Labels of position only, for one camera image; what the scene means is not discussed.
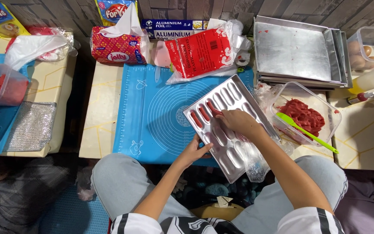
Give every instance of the egg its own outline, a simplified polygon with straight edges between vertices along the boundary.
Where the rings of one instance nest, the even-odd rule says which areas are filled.
[[[366,60],[360,55],[349,56],[351,70],[360,70],[366,65]]]
[[[366,65],[364,66],[364,69],[372,69],[372,68],[374,68],[374,62],[366,61]]]
[[[371,47],[370,46],[363,46],[363,49],[364,49],[364,52],[366,54],[366,56],[369,56],[371,54]]]
[[[358,55],[360,53],[360,44],[358,41],[349,42],[347,44],[349,55]]]

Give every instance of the white shirt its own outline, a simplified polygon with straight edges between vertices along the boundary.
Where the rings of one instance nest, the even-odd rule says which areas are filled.
[[[173,217],[167,234],[242,233],[223,219]],[[278,223],[277,234],[343,234],[340,222],[330,212],[304,207],[291,211]],[[123,214],[112,223],[111,234],[164,234],[159,223],[143,214]]]

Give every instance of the clear plastic container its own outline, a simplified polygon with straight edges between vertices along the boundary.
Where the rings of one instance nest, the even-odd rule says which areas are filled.
[[[28,78],[12,70],[5,64],[0,64],[0,77],[5,75],[0,89],[0,106],[18,106],[23,102],[28,86]]]
[[[374,27],[361,27],[347,40],[351,70],[374,69]]]
[[[287,101],[291,99],[298,99],[302,101],[308,105],[308,108],[318,111],[324,117],[325,125],[318,132],[318,138],[325,142],[329,142],[342,120],[341,113],[326,101],[319,98],[315,93],[300,85],[298,82],[291,81],[286,83],[274,98],[270,112],[270,114],[273,115],[272,118],[270,118],[272,120],[272,124],[281,132],[285,133],[301,145],[322,146],[318,142],[312,141],[308,137],[304,136],[301,132],[296,130],[291,125],[285,123],[285,121],[276,115],[276,113],[280,111],[279,107],[285,106]]]

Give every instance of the light blue jeans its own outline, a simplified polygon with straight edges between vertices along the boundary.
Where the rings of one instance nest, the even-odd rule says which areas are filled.
[[[317,183],[334,210],[347,190],[343,170],[320,156],[304,156],[295,162]],[[112,220],[133,212],[155,187],[137,160],[119,153],[103,157],[93,169],[91,180]],[[275,183],[264,187],[255,203],[243,210],[232,223],[246,234],[271,234],[275,233],[282,217],[293,210],[275,180]],[[194,215],[170,196],[158,220],[164,232],[167,232],[174,216]]]

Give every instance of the small bottle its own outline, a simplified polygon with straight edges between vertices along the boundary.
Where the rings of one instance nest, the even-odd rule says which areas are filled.
[[[359,94],[348,97],[346,99],[346,101],[347,101],[348,104],[353,105],[353,104],[356,104],[356,103],[364,102],[364,101],[366,101],[367,99],[369,99],[373,96],[374,96],[374,92],[359,93]]]

